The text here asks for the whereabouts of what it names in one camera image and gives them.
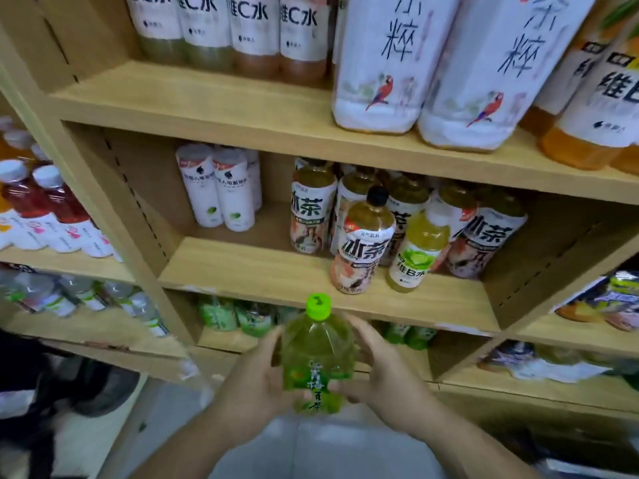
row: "hand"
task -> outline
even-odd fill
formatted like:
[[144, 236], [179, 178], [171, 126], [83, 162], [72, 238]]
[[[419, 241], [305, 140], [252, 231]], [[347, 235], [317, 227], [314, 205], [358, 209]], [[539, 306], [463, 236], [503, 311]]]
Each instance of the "hand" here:
[[426, 407], [437, 406], [436, 398], [397, 353], [395, 347], [367, 322], [345, 315], [362, 348], [360, 361], [372, 367], [368, 381], [331, 381], [328, 388], [351, 401], [366, 403], [390, 428], [418, 437]]
[[282, 368], [271, 367], [282, 330], [275, 328], [242, 354], [206, 411], [215, 427], [221, 428], [229, 448], [249, 442], [305, 395], [304, 390], [285, 392]]

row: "green bottle cap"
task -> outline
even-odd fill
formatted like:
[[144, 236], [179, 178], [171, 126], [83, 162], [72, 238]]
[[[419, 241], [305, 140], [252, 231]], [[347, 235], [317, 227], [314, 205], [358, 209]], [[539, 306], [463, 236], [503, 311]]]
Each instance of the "green bottle cap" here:
[[315, 321], [324, 321], [330, 316], [330, 297], [326, 294], [311, 294], [306, 301], [306, 315]]

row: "red parrot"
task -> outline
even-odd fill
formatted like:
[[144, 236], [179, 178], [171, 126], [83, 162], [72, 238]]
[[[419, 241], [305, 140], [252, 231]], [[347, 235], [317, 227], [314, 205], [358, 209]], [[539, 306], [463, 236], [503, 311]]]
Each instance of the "red parrot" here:
[[495, 112], [499, 111], [499, 108], [502, 106], [503, 100], [504, 100], [504, 93], [498, 92], [497, 95], [495, 96], [495, 100], [489, 103], [486, 107], [484, 107], [484, 110], [479, 113], [477, 118], [466, 127], [469, 128], [476, 122], [479, 122], [480, 120], [492, 121], [492, 119], [490, 119], [490, 116], [492, 116], [492, 114], [494, 114]]
[[388, 104], [384, 99], [386, 99], [386, 97], [388, 97], [392, 91], [393, 78], [390, 75], [387, 75], [384, 81], [384, 85], [377, 90], [377, 94], [375, 94], [375, 97], [372, 98], [372, 102], [368, 104], [366, 112], [368, 112], [368, 110], [374, 104]]

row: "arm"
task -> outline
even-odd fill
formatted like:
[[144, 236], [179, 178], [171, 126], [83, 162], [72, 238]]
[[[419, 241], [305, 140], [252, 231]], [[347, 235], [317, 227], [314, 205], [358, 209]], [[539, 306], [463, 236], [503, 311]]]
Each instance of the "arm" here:
[[367, 322], [347, 316], [358, 335], [369, 381], [332, 381], [329, 388], [366, 403], [389, 427], [425, 442], [455, 479], [539, 479], [479, 427], [444, 406]]
[[180, 428], [129, 479], [206, 479], [230, 449], [249, 442], [303, 390], [284, 392], [282, 370], [271, 368], [281, 328], [242, 355], [211, 405]]

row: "parrot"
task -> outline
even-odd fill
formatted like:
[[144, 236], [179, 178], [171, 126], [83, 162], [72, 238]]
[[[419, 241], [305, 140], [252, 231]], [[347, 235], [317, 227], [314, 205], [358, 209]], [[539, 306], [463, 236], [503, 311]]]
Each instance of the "parrot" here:
[[477, 118], [466, 127], [469, 128], [476, 122], [479, 122], [480, 120], [492, 121], [492, 119], [490, 119], [490, 116], [492, 116], [492, 114], [494, 114], [495, 112], [499, 111], [499, 108], [502, 106], [503, 100], [504, 100], [504, 93], [498, 92], [497, 95], [495, 96], [495, 100], [492, 101], [491, 103], [488, 103], [486, 107], [484, 107], [484, 110], [479, 113]]
[[390, 75], [387, 75], [384, 81], [384, 85], [377, 90], [377, 94], [375, 94], [375, 97], [372, 98], [372, 102], [368, 104], [365, 112], [368, 112], [368, 110], [374, 104], [388, 104], [384, 99], [386, 99], [386, 97], [388, 97], [392, 91], [393, 78]]

